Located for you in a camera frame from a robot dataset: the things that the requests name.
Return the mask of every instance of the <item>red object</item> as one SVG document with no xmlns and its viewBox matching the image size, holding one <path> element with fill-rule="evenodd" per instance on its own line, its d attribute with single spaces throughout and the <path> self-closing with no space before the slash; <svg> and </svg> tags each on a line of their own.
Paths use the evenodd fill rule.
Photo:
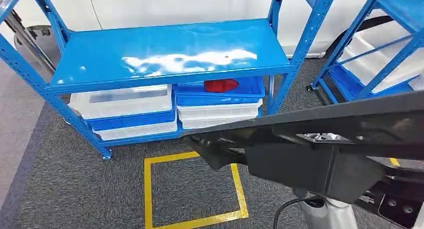
<svg viewBox="0 0 424 229">
<path fill-rule="evenodd" d="M 225 93 L 239 86 L 234 79 L 205 80 L 203 84 L 204 90 L 208 93 Z"/>
</svg>

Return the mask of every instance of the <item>shelf frame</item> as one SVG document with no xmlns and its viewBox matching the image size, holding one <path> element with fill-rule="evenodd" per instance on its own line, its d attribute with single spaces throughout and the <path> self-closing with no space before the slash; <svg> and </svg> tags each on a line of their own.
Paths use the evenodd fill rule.
<svg viewBox="0 0 424 229">
<path fill-rule="evenodd" d="M 19 0 L 3 1 L 2 7 L 0 8 L 0 22 L 3 22 L 8 17 L 8 15 L 12 12 L 13 7 L 18 1 Z M 35 1 L 40 6 L 47 19 L 50 21 L 53 35 L 57 40 L 60 52 L 63 54 L 70 39 L 70 36 L 73 32 L 71 32 L 66 27 L 64 21 L 59 16 L 57 10 L 55 9 L 53 3 L 50 0 Z M 328 10 L 330 9 L 330 6 L 333 2 L 333 0 L 306 1 L 312 7 L 312 12 L 308 18 L 306 26 L 302 32 L 299 43 L 296 47 L 292 59 L 289 62 L 289 65 L 263 68 L 262 72 L 258 73 L 258 75 L 268 75 L 271 79 L 268 85 L 270 92 L 268 95 L 268 114 L 278 113 L 279 108 L 282 102 L 284 101 L 284 98 L 296 74 L 298 73 L 300 66 L 304 61 L 306 54 L 310 49 L 312 42 L 314 41 L 318 30 L 320 29 L 321 24 L 323 23 L 324 18 L 327 15 Z M 282 2 L 283 0 L 272 0 L 268 17 L 266 18 L 269 22 L 269 26 L 272 28 L 275 34 L 276 40 L 278 33 L 278 17 Z M 95 133 L 93 133 L 92 129 L 87 126 L 85 121 L 80 116 L 76 115 L 74 111 L 70 109 L 60 97 L 60 94 L 63 93 L 86 92 L 88 90 L 92 90 L 93 85 L 90 85 L 90 83 L 72 86 L 50 85 L 48 82 L 43 80 L 43 78 L 37 73 L 37 71 L 27 61 L 25 61 L 25 59 L 2 35 L 0 35 L 0 58 L 2 58 L 12 70 L 14 70 L 29 86 L 31 86 L 34 91 L 36 91 L 61 117 L 63 117 L 68 123 L 70 123 L 72 127 L 102 155 L 102 158 L 104 160 L 109 160 L 112 157 L 112 151 L 108 148 L 110 146 L 176 139 L 179 138 L 184 131 L 181 128 L 181 124 L 179 124 L 178 131 L 175 132 L 103 141 Z M 274 80 L 276 74 L 281 74 L 283 76 L 283 81 L 281 82 L 281 85 L 279 85 L 277 93 L 274 95 Z M 199 81 L 222 78 L 222 75 L 198 75 L 200 76 L 196 78 L 187 77 L 184 79 L 181 77 L 180 79 L 183 81 Z M 245 77 L 258 75 L 255 74 L 255 72 L 249 72 L 246 73 Z M 231 78 L 235 77 L 236 75 L 228 73 L 225 76 L 227 78 Z M 174 83 L 176 82 L 175 79 L 177 79 L 177 77 L 175 77 L 173 80 L 169 80 L 169 82 Z M 137 87 L 140 85 L 153 85 L 156 83 L 166 83 L 166 80 L 155 81 L 153 79 L 150 82 L 145 82 L 143 81 L 143 79 L 128 79 L 121 81 L 94 82 L 94 84 L 98 85 L 98 87 L 96 87 L 97 90 L 129 88 Z"/>
<path fill-rule="evenodd" d="M 399 21 L 400 17 L 388 11 L 388 8 L 383 5 L 384 4 L 381 3 L 380 0 L 367 0 L 365 2 L 364 6 L 360 10 L 356 18 L 353 20 L 352 24 L 350 25 L 349 29 L 346 31 L 346 33 L 341 38 L 340 42 L 337 44 L 334 51 L 331 53 L 330 57 L 328 58 L 328 61 L 324 64 L 324 66 L 321 68 L 321 70 L 319 71 L 315 79 L 311 82 L 310 84 L 311 89 L 317 90 L 320 86 L 324 90 L 324 92 L 329 96 L 329 99 L 331 100 L 333 104 L 337 104 L 339 102 L 336 99 L 333 92 L 330 90 L 329 86 L 326 84 L 324 78 L 329 76 L 329 72 L 334 67 L 341 66 L 345 63 L 356 60 L 362 56 L 374 53 L 385 47 L 391 46 L 393 44 L 396 44 L 411 38 L 411 40 L 406 44 L 406 46 L 397 55 L 395 55 L 394 58 L 384 68 L 382 68 L 382 70 L 366 86 L 364 86 L 364 88 L 354 97 L 347 96 L 347 92 L 345 91 L 344 88 L 341 88 L 342 85 L 340 85 L 340 82 L 336 81 L 332 76 L 329 76 L 329 78 L 336 85 L 336 87 L 338 88 L 341 95 L 344 97 L 346 101 L 362 100 L 362 99 L 369 98 L 370 95 L 373 94 L 372 90 L 378 84 L 380 84 L 391 72 L 393 72 L 393 70 L 395 70 L 396 67 L 399 66 L 406 58 L 408 58 L 411 54 L 413 54 L 418 48 L 423 46 L 424 27 L 421 28 L 420 30 L 412 30 L 408 26 L 408 23 L 402 23 L 401 21 Z M 371 13 L 371 11 L 375 9 L 383 9 L 389 16 L 391 16 L 395 21 L 397 21 L 407 31 L 409 31 L 410 33 L 412 32 L 412 34 L 402 37 L 400 39 L 397 39 L 395 41 L 386 43 L 382 46 L 376 47 L 375 49 L 356 55 L 347 60 L 337 62 L 337 59 L 339 59 L 339 57 L 342 55 L 345 47 L 348 46 L 355 32 L 361 26 L 362 22 Z"/>
</svg>

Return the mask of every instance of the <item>gray carpet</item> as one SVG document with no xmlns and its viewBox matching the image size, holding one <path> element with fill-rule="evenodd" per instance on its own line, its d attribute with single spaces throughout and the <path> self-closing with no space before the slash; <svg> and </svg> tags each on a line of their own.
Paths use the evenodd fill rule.
<svg viewBox="0 0 424 229">
<path fill-rule="evenodd" d="M 305 86 L 325 62 L 308 59 L 281 111 L 321 106 Z M 3 229 L 142 229 L 145 226 L 144 158 L 192 151 L 178 140 L 112 147 L 113 158 L 100 155 L 48 106 L 28 144 L 6 203 Z M 277 208 L 294 198 L 291 189 L 262 180 L 238 166 L 248 218 L 204 228 L 272 228 Z M 153 164 L 153 226 L 159 227 L 239 210 L 231 171 L 211 170 L 200 158 Z M 355 210 L 361 229 L 392 226 Z M 279 228 L 305 229 L 297 205 L 283 212 Z"/>
</svg>

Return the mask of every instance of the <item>blue metal shelf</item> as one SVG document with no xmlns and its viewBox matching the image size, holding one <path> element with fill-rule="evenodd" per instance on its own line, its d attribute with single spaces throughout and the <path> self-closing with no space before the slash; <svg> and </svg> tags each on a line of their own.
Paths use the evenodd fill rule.
<svg viewBox="0 0 424 229">
<path fill-rule="evenodd" d="M 74 32 L 48 89 L 88 92 L 293 70 L 266 19 Z"/>
<path fill-rule="evenodd" d="M 1 3 L 0 23 L 20 23 L 8 17 L 17 1 Z M 174 139 L 184 130 L 179 125 L 175 132 L 102 141 L 59 94 L 268 75 L 267 109 L 269 115 L 275 114 L 333 3 L 306 0 L 312 11 L 289 61 L 276 35 L 283 0 L 272 0 L 263 19 L 76 32 L 66 27 L 50 0 L 35 1 L 50 21 L 62 55 L 51 81 L 45 82 L 2 35 L 0 58 L 104 160 L 112 156 L 109 146 Z M 22 26 L 14 28 L 24 32 Z M 274 98 L 275 74 L 281 74 L 283 81 Z"/>
<path fill-rule="evenodd" d="M 378 0 L 375 7 L 411 34 L 424 28 L 424 0 Z"/>
<path fill-rule="evenodd" d="M 262 116 L 263 116 L 262 109 L 259 107 L 257 109 L 257 117 L 260 118 Z M 104 140 L 104 141 L 101 141 L 100 144 L 104 147 L 111 147 L 111 146 L 119 146 L 119 145 L 135 144 L 135 143 L 147 143 L 147 142 L 155 142 L 155 141 L 162 141 L 162 140 L 169 140 L 169 139 L 177 139 L 184 132 L 189 131 L 189 129 L 183 129 L 183 124 L 181 123 L 180 120 L 177 120 L 177 126 L 178 126 L 177 131 L 173 131 L 173 132 L 144 135 L 144 136 L 116 139 L 116 140 Z"/>
<path fill-rule="evenodd" d="M 346 101 L 355 100 L 358 94 L 365 88 L 365 86 L 359 82 L 359 79 L 353 73 L 346 70 L 341 65 L 332 67 L 329 70 L 328 75 L 332 79 L 332 82 L 335 84 L 337 89 L 340 91 L 341 95 L 344 97 L 344 99 L 346 99 Z M 379 93 L 370 92 L 368 94 L 368 97 L 382 97 L 399 93 L 411 92 L 412 88 L 408 84 L 410 80 L 412 80 L 412 78 L 395 86 L 387 88 L 383 91 L 380 91 Z"/>
<path fill-rule="evenodd" d="M 373 50 L 364 52 L 345 61 L 337 62 L 337 59 L 342 55 L 343 50 L 349 44 L 355 32 L 359 29 L 361 23 L 374 9 L 382 9 L 402 27 L 411 33 L 410 36 L 405 36 L 393 42 L 376 47 Z M 328 94 L 333 103 L 338 103 L 333 92 L 324 81 L 326 76 L 333 81 L 335 86 L 340 91 L 341 95 L 347 100 L 360 100 L 372 97 L 381 97 L 386 95 L 398 94 L 411 91 L 408 81 L 403 81 L 395 86 L 387 88 L 379 93 L 373 93 L 372 90 L 380 84 L 393 70 L 399 66 L 407 57 L 413 54 L 417 48 L 424 45 L 424 0 L 367 0 L 365 5 L 356 16 L 349 29 L 341 38 L 340 42 L 330 55 L 328 61 L 321 68 L 318 75 L 310 84 L 312 90 L 321 85 L 325 93 Z M 358 78 L 350 71 L 345 70 L 341 65 L 349 61 L 355 60 L 364 55 L 381 50 L 384 47 L 398 43 L 405 39 L 411 40 L 405 45 L 402 50 L 386 65 L 381 71 L 367 84 L 363 85 Z"/>
</svg>

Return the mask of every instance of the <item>yellow square marking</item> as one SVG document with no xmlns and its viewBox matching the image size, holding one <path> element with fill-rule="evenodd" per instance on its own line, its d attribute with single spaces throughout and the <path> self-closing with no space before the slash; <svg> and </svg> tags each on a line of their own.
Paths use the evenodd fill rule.
<svg viewBox="0 0 424 229">
<path fill-rule="evenodd" d="M 213 224 L 229 222 L 232 220 L 240 218 L 248 218 L 248 207 L 246 205 L 245 194 L 243 193 L 242 182 L 240 181 L 239 170 L 237 164 L 231 164 L 232 178 L 234 179 L 235 192 L 237 194 L 238 206 L 240 210 L 228 212 L 219 215 L 213 215 L 205 218 L 188 220 L 183 222 L 178 222 L 170 225 L 164 225 L 159 227 L 153 227 L 153 209 L 152 209 L 152 164 L 153 163 L 164 163 L 188 158 L 199 157 L 199 154 L 195 151 L 173 154 L 173 155 L 164 155 L 158 157 L 150 157 L 144 159 L 144 223 L 146 229 L 192 229 L 199 228 L 204 226 L 209 226 Z"/>
</svg>

